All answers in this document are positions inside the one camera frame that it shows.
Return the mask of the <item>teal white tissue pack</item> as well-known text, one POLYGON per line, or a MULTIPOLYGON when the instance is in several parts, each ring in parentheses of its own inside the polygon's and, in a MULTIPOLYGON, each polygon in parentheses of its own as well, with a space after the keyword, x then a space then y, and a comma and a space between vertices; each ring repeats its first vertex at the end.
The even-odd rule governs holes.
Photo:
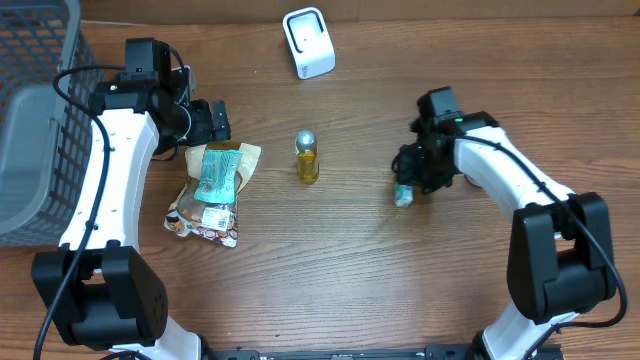
POLYGON ((397 207, 408 207, 414 200, 414 188, 410 185, 395 183, 393 193, 397 207))

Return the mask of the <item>brown snack pouch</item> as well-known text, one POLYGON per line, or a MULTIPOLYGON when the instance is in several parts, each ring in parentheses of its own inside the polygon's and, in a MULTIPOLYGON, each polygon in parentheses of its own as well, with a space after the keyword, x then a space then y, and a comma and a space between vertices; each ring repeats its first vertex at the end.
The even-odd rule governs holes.
POLYGON ((234 248, 238 242, 238 197, 251 180, 262 148, 241 142, 190 147, 187 181, 169 206, 164 227, 234 248))

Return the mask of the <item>yellow oil bottle silver cap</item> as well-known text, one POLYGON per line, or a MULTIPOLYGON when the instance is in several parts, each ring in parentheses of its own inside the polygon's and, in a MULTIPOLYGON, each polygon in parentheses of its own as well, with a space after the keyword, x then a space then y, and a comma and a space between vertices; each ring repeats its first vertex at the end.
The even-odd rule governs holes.
POLYGON ((295 139, 297 174, 305 184, 313 184, 319 176, 318 147, 310 129, 301 130, 295 139))

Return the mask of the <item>green lid white jar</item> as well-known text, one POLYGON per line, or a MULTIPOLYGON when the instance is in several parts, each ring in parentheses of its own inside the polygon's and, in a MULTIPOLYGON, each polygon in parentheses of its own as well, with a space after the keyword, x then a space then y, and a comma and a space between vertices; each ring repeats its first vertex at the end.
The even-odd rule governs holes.
POLYGON ((481 187, 481 185, 480 185, 480 184, 479 184, 479 183, 478 183, 478 182, 477 182, 473 177, 471 177, 471 176, 469 176, 469 175, 467 175, 467 174, 465 174, 465 175, 464 175, 464 177, 465 177, 465 179, 466 179, 470 184, 472 184, 473 186, 475 186, 475 187, 481 187))

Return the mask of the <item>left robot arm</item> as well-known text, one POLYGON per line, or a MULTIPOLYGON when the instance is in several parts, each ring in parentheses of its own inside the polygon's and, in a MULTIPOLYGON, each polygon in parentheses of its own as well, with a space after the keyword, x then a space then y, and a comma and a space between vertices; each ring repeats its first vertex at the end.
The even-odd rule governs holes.
POLYGON ((139 252, 138 228, 152 158, 231 137, 222 102, 190 96, 192 71, 170 45, 130 39, 125 62, 97 84, 81 111, 92 146, 78 202, 56 250, 38 253, 33 283, 70 346, 108 359, 210 359, 206 339, 168 313, 166 287, 139 252))

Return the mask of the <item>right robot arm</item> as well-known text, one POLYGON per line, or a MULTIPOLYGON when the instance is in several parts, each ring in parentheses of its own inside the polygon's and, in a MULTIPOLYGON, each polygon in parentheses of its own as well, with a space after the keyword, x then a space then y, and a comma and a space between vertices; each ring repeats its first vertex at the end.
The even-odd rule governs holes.
POLYGON ((454 91, 421 96, 391 169, 394 202, 411 204, 416 189, 433 193, 463 175, 511 219, 507 286, 500 317, 468 345, 429 345, 427 359, 560 359, 547 345, 565 328, 609 328, 628 310, 615 266, 609 209, 595 192, 577 194, 541 171, 486 112, 464 113, 454 91))

